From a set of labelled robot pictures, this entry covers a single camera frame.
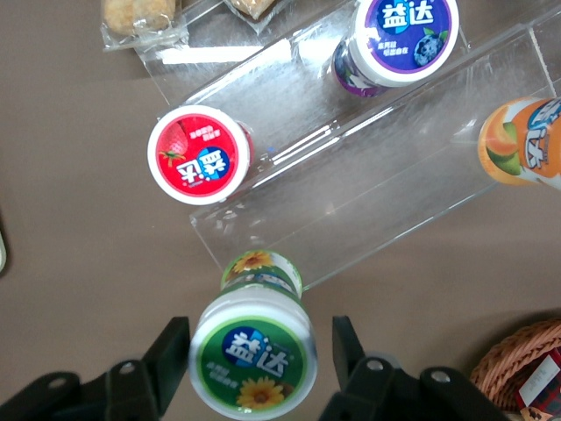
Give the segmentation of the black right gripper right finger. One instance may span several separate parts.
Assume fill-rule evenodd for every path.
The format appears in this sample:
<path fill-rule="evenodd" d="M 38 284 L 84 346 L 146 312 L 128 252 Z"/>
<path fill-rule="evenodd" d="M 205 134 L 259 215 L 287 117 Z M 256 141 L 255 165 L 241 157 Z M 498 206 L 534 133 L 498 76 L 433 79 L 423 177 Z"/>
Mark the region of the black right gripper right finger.
<path fill-rule="evenodd" d="M 332 319 L 332 353 L 339 391 L 321 420 L 419 420 L 417 380 L 390 357 L 368 354 L 347 316 Z"/>

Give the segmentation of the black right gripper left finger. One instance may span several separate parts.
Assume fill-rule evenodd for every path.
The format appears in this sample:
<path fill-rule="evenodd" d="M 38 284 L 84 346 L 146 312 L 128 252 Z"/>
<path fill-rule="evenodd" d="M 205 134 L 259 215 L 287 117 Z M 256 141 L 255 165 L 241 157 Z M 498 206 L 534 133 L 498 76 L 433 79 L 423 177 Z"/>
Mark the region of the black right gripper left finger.
<path fill-rule="evenodd" d="M 188 369 L 189 319 L 172 318 L 146 353 L 107 372 L 109 420 L 161 420 Z"/>

